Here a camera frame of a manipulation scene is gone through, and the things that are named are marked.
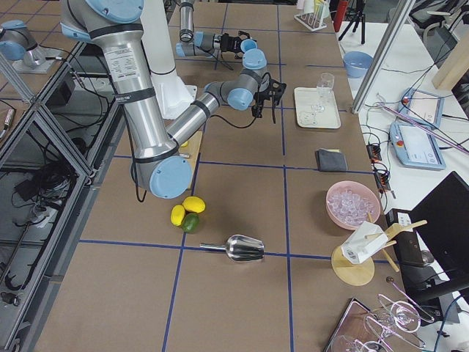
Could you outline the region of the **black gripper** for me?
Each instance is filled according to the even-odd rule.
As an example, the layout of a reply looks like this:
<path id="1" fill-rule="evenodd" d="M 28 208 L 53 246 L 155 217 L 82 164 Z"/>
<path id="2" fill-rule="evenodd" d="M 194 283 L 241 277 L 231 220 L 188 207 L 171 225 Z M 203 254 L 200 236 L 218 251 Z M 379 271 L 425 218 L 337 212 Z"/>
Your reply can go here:
<path id="1" fill-rule="evenodd" d="M 239 31 L 238 37 L 232 37 L 225 33 L 221 35 L 221 52 L 234 53 L 235 59 L 242 59 L 244 53 L 242 52 L 241 43 L 243 39 L 250 39 L 251 36 L 248 32 Z"/>
<path id="2" fill-rule="evenodd" d="M 271 88 L 268 84 L 266 87 L 261 88 L 254 94 L 254 105 L 251 107 L 251 114 L 254 118 L 262 118 L 262 110 L 266 100 L 270 100 Z"/>

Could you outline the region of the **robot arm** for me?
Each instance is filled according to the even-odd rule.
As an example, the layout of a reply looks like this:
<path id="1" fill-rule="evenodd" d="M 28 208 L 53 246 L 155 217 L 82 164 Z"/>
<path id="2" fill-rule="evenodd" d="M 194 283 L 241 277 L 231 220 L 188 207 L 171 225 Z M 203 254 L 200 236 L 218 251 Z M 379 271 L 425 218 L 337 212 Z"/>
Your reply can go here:
<path id="1" fill-rule="evenodd" d="M 116 88 L 115 100 L 127 117 L 134 143 L 131 177 L 153 195 L 173 199 L 192 180 L 191 166 L 179 154 L 222 103 L 246 110 L 272 86 L 267 60 L 256 45 L 243 46 L 243 70 L 234 81 L 208 84 L 170 123 L 161 114 L 156 86 L 158 73 L 182 86 L 162 1 L 61 1 L 62 32 L 102 50 Z"/>
<path id="2" fill-rule="evenodd" d="M 180 57 L 205 56 L 217 58 L 224 52 L 235 54 L 239 59 L 244 53 L 257 48 L 256 40 L 249 33 L 239 31 L 237 36 L 228 33 L 196 31 L 193 26 L 194 1 L 180 2 L 179 42 L 175 45 Z"/>

